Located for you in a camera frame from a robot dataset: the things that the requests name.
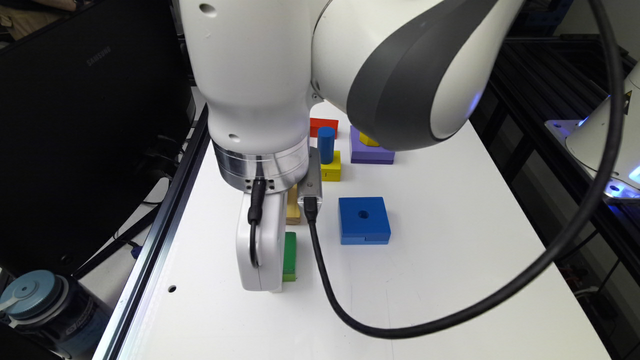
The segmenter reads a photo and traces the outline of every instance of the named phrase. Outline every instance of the toy block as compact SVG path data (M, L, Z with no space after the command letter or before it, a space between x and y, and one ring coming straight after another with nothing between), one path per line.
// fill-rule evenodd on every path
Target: toy block
M318 130L321 127L328 126L335 130L334 139L338 138L338 120L311 118L311 126L309 127L309 136L318 137Z
M282 281L296 281L296 233L294 232L287 232L284 235Z
M360 132L351 126L349 134L349 143L351 145L351 163L352 164L393 164L396 156L395 151L390 151L382 146L367 146L360 142Z
M300 206L298 206L298 185L293 185L287 194L287 225L300 224Z
M368 137L367 135L360 133L360 142L367 145L367 146L375 146L378 147L380 146L380 144L378 144L377 142L373 141L373 139L371 139L370 137Z
M386 245L391 237L384 199L340 198L340 243L342 245Z
M320 153L320 164L331 164L333 162L333 145L335 143L336 131L328 126L318 129L318 152Z
M322 181L340 181L342 163L339 150L333 152L331 164L320 164L320 172L322 173Z

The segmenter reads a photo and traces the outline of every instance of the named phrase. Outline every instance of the silver metal ring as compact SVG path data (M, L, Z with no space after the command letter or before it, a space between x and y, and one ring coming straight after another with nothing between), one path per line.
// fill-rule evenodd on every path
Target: silver metal ring
M274 154L241 154L213 142L222 178L231 186L251 192L253 180L267 180L267 194L282 192L297 184L309 167L309 138Z

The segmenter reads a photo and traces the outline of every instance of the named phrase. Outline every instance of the blue cylinder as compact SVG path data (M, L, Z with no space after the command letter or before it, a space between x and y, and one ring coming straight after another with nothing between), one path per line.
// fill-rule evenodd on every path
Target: blue cylinder
M333 162L333 144L336 138L336 131L325 126L318 129L318 151L320 152L320 163L331 164Z
M36 270L0 296L14 330L67 359L91 359L109 321L99 300L73 278Z

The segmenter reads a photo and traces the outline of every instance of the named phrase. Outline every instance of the white table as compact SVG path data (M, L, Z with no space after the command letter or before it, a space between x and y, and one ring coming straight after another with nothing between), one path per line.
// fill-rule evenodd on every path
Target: white table
M394 165L364 165L349 162L346 115L320 104L312 116L340 120L342 181L323 184L318 232L336 296L356 319L400 327L440 318L492 293L543 251L469 123L440 145L397 153ZM354 196L384 197L389 245L340 245L338 198ZM209 146L121 359L609 359L554 268L455 328L374 339L334 315L303 224L287 227L298 235L297 281L277 294L244 291L235 256L240 200Z

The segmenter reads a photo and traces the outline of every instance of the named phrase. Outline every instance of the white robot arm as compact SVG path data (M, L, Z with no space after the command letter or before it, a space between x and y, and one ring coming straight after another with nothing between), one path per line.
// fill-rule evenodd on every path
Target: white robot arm
M222 177L245 192L243 211L259 188L265 214L279 214L271 230L241 215L245 289L280 284L277 207L307 174L310 108L333 103L390 150L446 140L477 105L523 1L180 1Z

